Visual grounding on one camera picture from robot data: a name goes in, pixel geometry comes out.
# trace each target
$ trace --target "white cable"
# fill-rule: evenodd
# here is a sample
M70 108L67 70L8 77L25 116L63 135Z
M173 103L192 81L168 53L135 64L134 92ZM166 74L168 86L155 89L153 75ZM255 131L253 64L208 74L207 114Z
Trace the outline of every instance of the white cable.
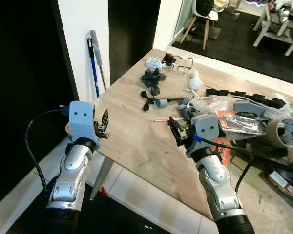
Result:
M187 103L187 108L190 108L190 103L191 103L191 102L194 102L194 101L196 101L196 100L200 100L200 99L204 99L204 98L239 98L239 99L245 99L245 100L249 100L250 102L252 102L252 103L254 103L254 104L256 104L256 105L259 105L259 106L261 106L261 107L264 107L264 108L266 108L266 109L270 109L270 110L276 111L276 112L278 112L279 114L282 114L282 115L284 115L284 116L287 116L288 118L290 118L290 119L293 120L293 117L290 116L290 115L287 115L287 114L285 114L285 113L283 113L283 112L281 112L281 111L278 111L278 110L276 110L276 109L273 109L273 108L271 108L271 107L269 107L269 106L266 106L266 105L264 105L264 104L262 104L262 103L259 103L259 102L256 102L256 101L253 101L253 100L251 100L251 99L249 99L249 98L247 98L247 97L242 97L242 96L238 96L238 95L198 97L198 98L195 98L195 99L192 99L191 101L189 101L189 102Z

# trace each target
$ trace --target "wooden chair leg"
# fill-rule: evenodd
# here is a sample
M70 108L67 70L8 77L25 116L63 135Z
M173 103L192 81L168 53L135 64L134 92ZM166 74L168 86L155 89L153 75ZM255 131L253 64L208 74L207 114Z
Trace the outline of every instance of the wooden chair leg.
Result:
M186 30L184 36L182 37L182 39L181 39L181 41L180 41L180 44L184 41L184 39L185 39L186 36L188 35L188 32L190 31L190 29L191 29L192 25L194 24L195 20L196 20L196 16L194 16L194 17L191 19L191 21L189 22L188 27L187 27L187 30Z
M203 50L205 50L207 38L209 38L209 19L207 19L206 22L205 22L204 38L203 38Z

